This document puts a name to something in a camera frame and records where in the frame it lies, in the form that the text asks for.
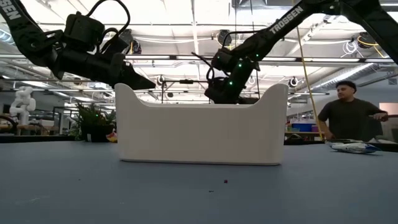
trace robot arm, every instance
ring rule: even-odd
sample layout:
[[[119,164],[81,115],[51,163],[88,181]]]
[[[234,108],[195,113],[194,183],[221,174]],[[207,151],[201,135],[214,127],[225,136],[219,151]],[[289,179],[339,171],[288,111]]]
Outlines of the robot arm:
[[[98,1],[95,8],[104,1]],[[128,13],[125,5],[117,2]],[[0,14],[6,20],[19,51],[33,64],[48,67],[59,79],[65,72],[70,72],[112,87],[119,82],[133,90],[155,87],[155,83],[140,76],[130,63],[124,61],[121,46],[127,44],[118,38],[123,30],[105,29],[99,21],[77,12],[68,16],[64,32],[43,32],[20,0],[0,1]],[[116,35],[100,51],[100,44],[108,32],[116,32]],[[96,54],[88,53],[95,48]]]
[[[398,63],[398,24],[378,0],[302,0],[270,27],[260,30],[233,50],[219,49],[211,65],[230,76],[209,86],[205,95],[215,103],[236,103],[253,70],[273,46],[314,13],[343,15],[361,25]]]

